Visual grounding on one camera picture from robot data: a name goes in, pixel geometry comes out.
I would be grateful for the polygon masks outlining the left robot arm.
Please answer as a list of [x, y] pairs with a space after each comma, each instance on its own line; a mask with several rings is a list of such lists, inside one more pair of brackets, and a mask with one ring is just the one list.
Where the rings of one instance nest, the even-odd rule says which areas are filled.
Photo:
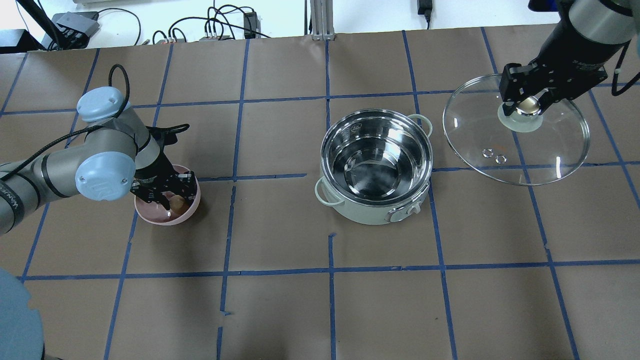
[[77, 112], [87, 124], [78, 132], [85, 134], [82, 144], [1, 166], [2, 234], [40, 207], [77, 195], [112, 202], [133, 194], [177, 214], [178, 223], [195, 212], [201, 201], [195, 173], [164, 153], [187, 124], [144, 125], [128, 96], [112, 86], [85, 93]]

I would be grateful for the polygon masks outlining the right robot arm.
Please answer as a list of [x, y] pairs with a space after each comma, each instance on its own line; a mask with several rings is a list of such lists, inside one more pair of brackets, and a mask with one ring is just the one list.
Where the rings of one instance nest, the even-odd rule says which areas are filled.
[[[499, 74], [468, 80], [450, 94], [442, 115], [443, 134], [462, 166], [498, 182], [540, 186], [574, 173], [588, 156], [592, 135], [574, 99], [607, 79], [604, 64], [626, 51], [635, 32], [634, 1], [560, 0], [560, 21], [529, 64], [508, 63]], [[358, 196], [346, 166], [349, 153], [338, 155], [338, 141], [352, 144], [372, 137], [366, 121], [391, 123], [382, 132], [384, 160], [380, 177], [386, 196], [423, 183], [436, 166], [427, 147], [432, 123], [427, 118], [381, 109], [335, 117], [324, 136], [321, 163], [329, 189]]]

